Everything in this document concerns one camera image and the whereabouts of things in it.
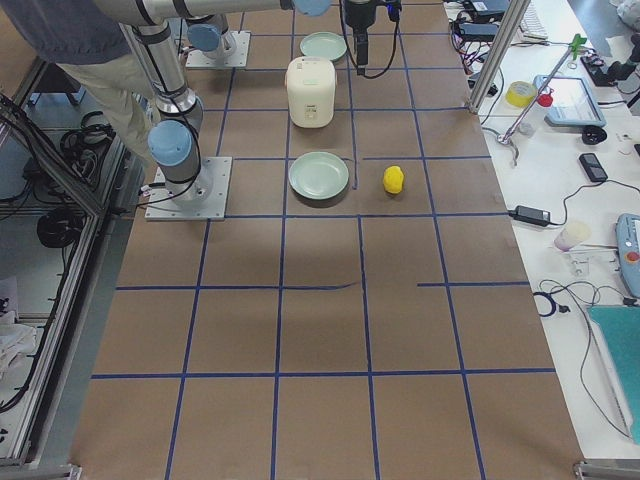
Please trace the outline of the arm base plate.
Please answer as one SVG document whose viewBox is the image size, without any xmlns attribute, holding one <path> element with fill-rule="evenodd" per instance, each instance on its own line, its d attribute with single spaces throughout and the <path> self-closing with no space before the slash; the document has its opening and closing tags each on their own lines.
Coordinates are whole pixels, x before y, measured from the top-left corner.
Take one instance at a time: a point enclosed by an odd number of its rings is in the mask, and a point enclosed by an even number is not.
<svg viewBox="0 0 640 480">
<path fill-rule="evenodd" d="M 166 182 L 160 168 L 154 181 L 163 186 L 150 191 L 144 216 L 148 221 L 222 221 L 231 179 L 231 157 L 204 157 L 193 184 Z"/>
<path fill-rule="evenodd" d="M 186 68 L 197 70 L 221 70 L 245 68 L 248 61 L 251 33 L 227 30 L 218 32 L 211 26 L 188 32 L 191 50 L 187 55 Z"/>
</svg>

